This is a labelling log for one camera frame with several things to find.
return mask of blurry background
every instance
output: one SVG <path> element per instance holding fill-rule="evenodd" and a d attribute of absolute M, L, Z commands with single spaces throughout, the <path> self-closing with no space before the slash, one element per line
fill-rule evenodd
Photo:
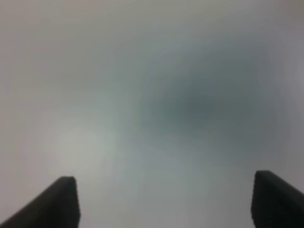
<path fill-rule="evenodd" d="M 253 227 L 304 190 L 300 1 L 2 0 L 0 220 L 62 175 L 81 228 Z"/>

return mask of gray surface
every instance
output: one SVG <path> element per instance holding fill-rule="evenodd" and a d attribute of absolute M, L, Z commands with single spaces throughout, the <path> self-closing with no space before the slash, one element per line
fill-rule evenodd
<path fill-rule="evenodd" d="M 252 227 L 256 170 L 303 189 L 302 36 L 253 2 L 2 1 L 0 219 L 62 175 L 86 228 Z"/>

